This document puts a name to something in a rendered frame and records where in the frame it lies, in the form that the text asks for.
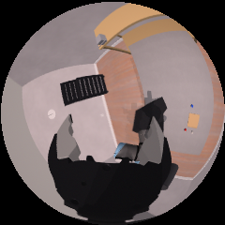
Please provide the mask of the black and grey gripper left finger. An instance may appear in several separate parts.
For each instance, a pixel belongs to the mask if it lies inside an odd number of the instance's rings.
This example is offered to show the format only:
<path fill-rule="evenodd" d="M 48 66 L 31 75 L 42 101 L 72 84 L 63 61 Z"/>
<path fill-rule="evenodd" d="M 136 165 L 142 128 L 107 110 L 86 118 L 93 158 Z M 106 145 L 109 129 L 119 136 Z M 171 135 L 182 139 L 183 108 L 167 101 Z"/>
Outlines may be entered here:
<path fill-rule="evenodd" d="M 80 148 L 72 129 L 72 116 L 69 114 L 57 133 L 54 134 L 48 154 L 49 169 L 56 188 L 59 187 L 59 175 L 63 168 L 72 161 L 79 160 Z"/>

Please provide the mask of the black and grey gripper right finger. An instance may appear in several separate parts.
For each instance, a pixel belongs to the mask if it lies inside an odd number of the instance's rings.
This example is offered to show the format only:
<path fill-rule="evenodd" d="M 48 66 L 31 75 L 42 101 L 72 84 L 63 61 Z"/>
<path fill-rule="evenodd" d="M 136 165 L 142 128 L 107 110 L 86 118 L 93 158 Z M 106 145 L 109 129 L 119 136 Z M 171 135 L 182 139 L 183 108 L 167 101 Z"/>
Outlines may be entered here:
<path fill-rule="evenodd" d="M 139 164 L 147 167 L 156 177 L 155 195 L 158 195 L 172 166 L 172 156 L 167 138 L 164 136 L 155 116 L 151 117 L 148 139 L 138 153 Z"/>

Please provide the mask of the orange mat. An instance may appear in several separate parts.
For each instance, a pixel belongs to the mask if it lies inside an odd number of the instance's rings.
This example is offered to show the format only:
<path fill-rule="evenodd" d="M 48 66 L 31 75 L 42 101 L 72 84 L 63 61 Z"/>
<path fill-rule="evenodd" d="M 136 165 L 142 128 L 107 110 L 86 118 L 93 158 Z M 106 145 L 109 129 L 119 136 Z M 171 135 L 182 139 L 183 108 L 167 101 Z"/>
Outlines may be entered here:
<path fill-rule="evenodd" d="M 188 117 L 187 126 L 197 128 L 200 116 L 198 114 L 190 113 Z"/>

